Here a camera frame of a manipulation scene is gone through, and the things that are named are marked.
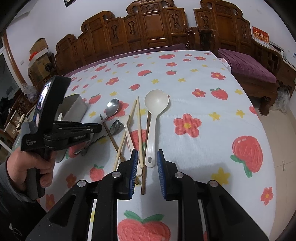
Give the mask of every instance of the floral bedsheet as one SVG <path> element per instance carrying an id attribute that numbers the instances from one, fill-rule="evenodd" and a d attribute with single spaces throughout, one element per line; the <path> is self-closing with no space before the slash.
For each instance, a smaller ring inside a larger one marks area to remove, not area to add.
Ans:
<path id="1" fill-rule="evenodd" d="M 155 149 L 163 149 L 165 159 L 194 180 L 217 180 L 269 236 L 276 206 L 270 147 L 254 107 L 223 61 L 192 50 L 124 57 L 72 75 L 66 96 L 79 93 L 88 104 L 84 123 L 100 122 L 106 104 L 118 98 L 120 110 L 108 119 L 108 127 L 129 114 L 139 96 L 145 142 L 144 98 L 151 90 L 163 90 L 170 102 L 157 121 Z M 139 149 L 136 115 L 133 120 L 129 130 Z M 114 136 L 118 144 L 122 134 Z M 130 158 L 127 147 L 124 156 Z M 112 171 L 115 157 L 108 137 L 84 157 L 68 153 L 56 163 L 40 204 L 50 210 L 76 181 L 102 179 Z M 157 167 L 148 168 L 146 194 L 140 192 L 136 186 L 131 201 L 118 201 L 119 240 L 177 240 L 177 201 L 163 200 Z"/>

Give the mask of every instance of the wooden cabinet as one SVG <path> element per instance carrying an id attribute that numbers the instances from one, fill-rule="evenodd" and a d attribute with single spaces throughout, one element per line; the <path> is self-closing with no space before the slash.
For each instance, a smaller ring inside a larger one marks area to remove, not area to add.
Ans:
<path id="1" fill-rule="evenodd" d="M 283 64 L 279 69 L 276 79 L 281 87 L 287 87 L 290 92 L 290 97 L 295 89 L 296 68 L 283 60 Z"/>

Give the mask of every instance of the wooden headboard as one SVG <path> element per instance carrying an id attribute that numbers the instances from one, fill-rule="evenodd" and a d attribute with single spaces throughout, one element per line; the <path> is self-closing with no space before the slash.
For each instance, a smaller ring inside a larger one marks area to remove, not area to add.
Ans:
<path id="1" fill-rule="evenodd" d="M 103 58 L 153 47 L 188 42 L 187 19 L 173 0 L 132 2 L 124 18 L 102 11 L 81 25 L 82 34 L 68 34 L 56 45 L 59 74 Z"/>

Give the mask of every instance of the white ladle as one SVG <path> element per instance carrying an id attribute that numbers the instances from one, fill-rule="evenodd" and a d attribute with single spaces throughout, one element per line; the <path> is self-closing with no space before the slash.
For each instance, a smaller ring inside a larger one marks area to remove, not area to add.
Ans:
<path id="1" fill-rule="evenodd" d="M 118 118 L 118 120 L 124 125 L 124 129 L 126 131 L 126 138 L 128 140 L 128 147 L 130 149 L 130 152 L 132 153 L 134 146 L 133 142 L 131 140 L 131 135 L 128 131 L 128 120 L 130 118 L 130 115 L 124 115 Z M 137 166 L 137 176 L 140 177 L 143 174 L 142 168 L 140 167 L 139 159 L 138 159 L 138 166 Z"/>
<path id="2" fill-rule="evenodd" d="M 152 90 L 145 97 L 145 105 L 151 113 L 151 122 L 147 140 L 145 164 L 155 166 L 155 126 L 157 116 L 168 106 L 168 95 L 161 90 Z"/>

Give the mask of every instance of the clothes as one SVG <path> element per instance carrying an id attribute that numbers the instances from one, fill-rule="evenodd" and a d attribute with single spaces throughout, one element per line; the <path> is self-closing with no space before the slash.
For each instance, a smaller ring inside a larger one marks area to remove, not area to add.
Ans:
<path id="1" fill-rule="evenodd" d="M 0 165 L 0 240 L 25 240 L 46 212 L 12 186 L 6 162 Z"/>

